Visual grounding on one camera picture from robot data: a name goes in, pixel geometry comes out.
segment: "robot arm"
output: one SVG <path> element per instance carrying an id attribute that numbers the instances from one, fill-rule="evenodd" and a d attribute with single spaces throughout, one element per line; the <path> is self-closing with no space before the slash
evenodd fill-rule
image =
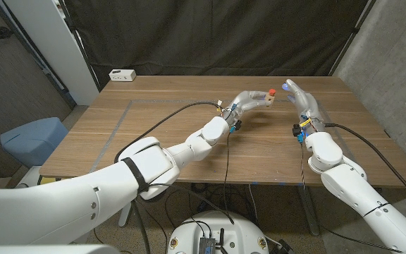
<path id="1" fill-rule="evenodd" d="M 324 132 L 314 97 L 286 80 L 283 89 L 295 96 L 288 98 L 297 107 L 301 138 L 313 152 L 309 167 L 321 174 L 322 183 L 334 196 L 357 211 L 389 248 L 406 252 L 406 217 L 400 214 L 367 182 L 363 168 L 343 156 L 343 151 Z"/>
<path id="2" fill-rule="evenodd" d="M 220 137 L 234 126 L 242 112 L 254 105 L 269 106 L 262 92 L 240 94 L 262 98 L 240 98 L 226 121 L 214 117 L 183 144 L 167 149 L 148 137 L 127 147 L 119 162 L 91 174 L 21 189 L 0 189 L 0 246 L 68 244 L 95 228 L 125 207 L 137 195 L 153 198 L 172 184 L 189 162 L 204 159 Z"/>

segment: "white power strip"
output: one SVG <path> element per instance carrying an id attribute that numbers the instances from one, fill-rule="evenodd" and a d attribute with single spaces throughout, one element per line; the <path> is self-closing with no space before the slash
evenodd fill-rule
<path id="1" fill-rule="evenodd" d="M 134 70 L 113 69 L 109 77 L 112 81 L 133 81 L 135 79 Z"/>

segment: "blue object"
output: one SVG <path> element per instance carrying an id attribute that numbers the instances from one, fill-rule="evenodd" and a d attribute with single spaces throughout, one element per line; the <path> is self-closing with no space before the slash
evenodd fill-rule
<path id="1" fill-rule="evenodd" d="M 297 135 L 297 141 L 302 144 L 303 143 L 303 134 Z"/>
<path id="2" fill-rule="evenodd" d="M 30 168 L 43 165 L 67 133 L 59 118 L 51 117 L 2 133 L 0 141 L 7 153 Z"/>
<path id="3" fill-rule="evenodd" d="M 283 88 L 283 90 L 285 90 L 285 91 L 289 91 L 289 87 L 288 87 L 287 83 L 282 84 L 281 88 Z"/>

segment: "black curtain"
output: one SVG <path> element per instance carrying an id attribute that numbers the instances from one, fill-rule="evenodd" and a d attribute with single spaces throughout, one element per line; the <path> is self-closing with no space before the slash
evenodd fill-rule
<path id="1" fill-rule="evenodd" d="M 367 0 L 66 1 L 102 86 L 138 75 L 327 75 Z"/>

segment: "wooden table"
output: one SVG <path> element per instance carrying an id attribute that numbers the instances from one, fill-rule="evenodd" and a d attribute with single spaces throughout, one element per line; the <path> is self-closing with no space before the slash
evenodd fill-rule
<path id="1" fill-rule="evenodd" d="M 243 90 L 277 90 L 271 107 L 242 116 L 242 128 L 230 135 L 227 183 L 299 185 L 300 144 L 291 128 L 297 112 L 281 89 L 288 77 L 138 76 L 133 82 L 109 82 L 40 170 L 43 176 L 82 176 L 113 163 L 116 153 L 138 135 L 182 106 L 196 101 L 223 101 L 227 106 Z M 347 126 L 370 140 L 406 179 L 406 154 L 389 138 L 374 117 L 340 78 L 291 77 L 318 100 L 326 123 Z M 163 147 L 184 142 L 213 116 L 215 107 L 198 105 L 175 115 L 149 135 Z M 401 187 L 379 157 L 344 130 L 327 128 L 345 155 L 360 164 L 371 185 Z M 178 181 L 222 183 L 226 170 L 226 138 L 201 162 L 189 164 Z M 304 149 L 305 183 L 320 186 L 320 175 L 308 165 Z"/>

